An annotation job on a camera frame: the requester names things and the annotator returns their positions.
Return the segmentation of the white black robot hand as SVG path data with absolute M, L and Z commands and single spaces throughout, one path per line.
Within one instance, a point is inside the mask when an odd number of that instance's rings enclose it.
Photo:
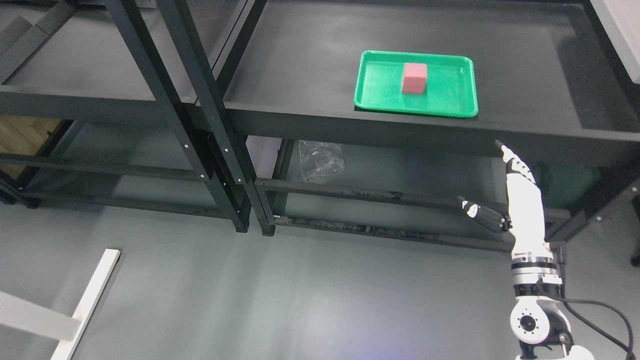
M 553 261 L 553 251 L 546 242 L 546 218 L 542 192 L 530 167 L 501 141 L 494 145 L 502 152 L 505 164 L 507 214 L 462 196 L 456 200 L 468 218 L 496 233 L 508 232 L 514 237 L 510 251 L 515 261 Z

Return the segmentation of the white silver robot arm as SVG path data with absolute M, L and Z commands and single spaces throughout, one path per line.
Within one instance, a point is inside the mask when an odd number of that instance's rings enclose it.
M 516 253 L 510 266 L 515 305 L 509 324 L 519 342 L 517 360 L 535 360 L 537 347 L 562 348 L 563 360 L 593 360 L 585 347 L 576 345 L 569 319 L 560 310 L 563 280 L 552 257 Z

